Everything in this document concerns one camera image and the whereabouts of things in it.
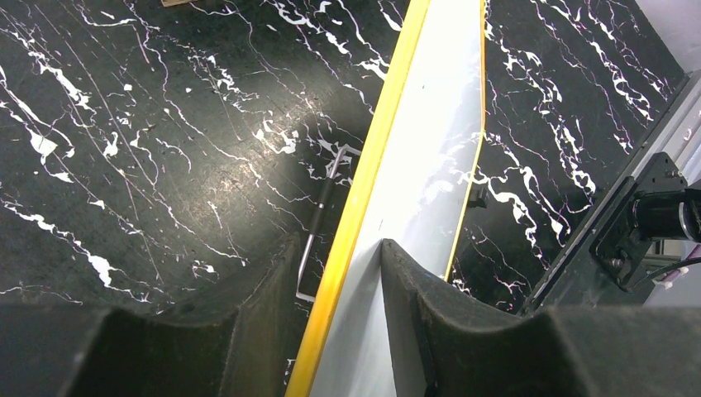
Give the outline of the black whiteboard clip right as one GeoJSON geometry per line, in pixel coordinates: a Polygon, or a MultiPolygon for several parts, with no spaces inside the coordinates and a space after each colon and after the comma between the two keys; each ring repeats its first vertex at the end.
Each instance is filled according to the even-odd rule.
{"type": "Polygon", "coordinates": [[[471,188],[467,196],[467,208],[487,208],[489,203],[489,189],[485,187],[471,188]]]}

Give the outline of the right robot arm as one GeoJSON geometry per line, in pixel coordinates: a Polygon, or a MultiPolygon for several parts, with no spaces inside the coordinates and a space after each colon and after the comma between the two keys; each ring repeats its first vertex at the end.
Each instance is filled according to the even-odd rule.
{"type": "Polygon", "coordinates": [[[627,177],[616,190],[589,252],[619,289],[631,293],[647,281],[700,262],[693,258],[645,265],[653,243],[664,240],[700,242],[700,190],[688,186],[667,153],[658,152],[637,177],[627,177]]]}

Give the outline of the orange framed whiteboard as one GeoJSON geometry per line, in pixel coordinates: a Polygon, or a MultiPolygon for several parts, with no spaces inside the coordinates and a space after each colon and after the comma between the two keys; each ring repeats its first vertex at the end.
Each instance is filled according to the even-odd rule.
{"type": "Polygon", "coordinates": [[[423,395],[393,254],[444,284],[484,136],[485,7],[410,2],[287,395],[423,395]]]}

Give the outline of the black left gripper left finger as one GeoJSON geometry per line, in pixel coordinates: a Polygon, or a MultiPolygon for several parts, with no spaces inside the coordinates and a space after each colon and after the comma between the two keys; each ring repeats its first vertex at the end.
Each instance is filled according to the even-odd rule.
{"type": "Polygon", "coordinates": [[[300,241],[157,315],[4,304],[4,396],[280,396],[300,241]]]}

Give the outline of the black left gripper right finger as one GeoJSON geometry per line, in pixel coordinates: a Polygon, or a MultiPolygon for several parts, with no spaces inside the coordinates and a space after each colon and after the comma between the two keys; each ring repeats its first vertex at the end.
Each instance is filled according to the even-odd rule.
{"type": "Polygon", "coordinates": [[[700,312],[565,306],[531,317],[461,293],[380,245],[400,396],[697,396],[700,312]]]}

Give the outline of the aluminium frame rail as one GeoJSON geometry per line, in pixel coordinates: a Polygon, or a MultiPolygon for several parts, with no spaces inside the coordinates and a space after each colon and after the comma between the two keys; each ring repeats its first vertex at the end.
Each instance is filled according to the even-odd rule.
{"type": "Polygon", "coordinates": [[[651,157],[665,152],[690,184],[700,184],[700,70],[694,71],[658,127],[656,139],[636,167],[640,175],[651,157]]]}

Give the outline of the wooden board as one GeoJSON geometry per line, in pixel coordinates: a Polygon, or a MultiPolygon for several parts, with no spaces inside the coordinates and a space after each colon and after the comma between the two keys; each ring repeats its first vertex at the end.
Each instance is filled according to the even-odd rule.
{"type": "Polygon", "coordinates": [[[187,4],[191,2],[196,2],[197,0],[161,0],[161,4],[164,7],[174,7],[182,4],[187,4]]]}

